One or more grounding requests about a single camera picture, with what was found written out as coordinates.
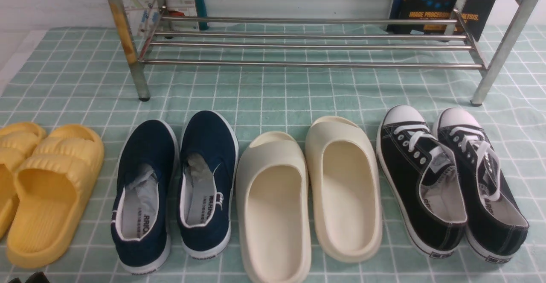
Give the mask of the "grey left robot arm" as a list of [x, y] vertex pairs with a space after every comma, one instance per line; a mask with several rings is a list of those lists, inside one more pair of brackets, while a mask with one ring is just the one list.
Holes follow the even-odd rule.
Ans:
[[[16, 277], [8, 281], [8, 283], [23, 283], [23, 281]], [[28, 277], [25, 283], [50, 283], [50, 281], [42, 271], [39, 271]]]

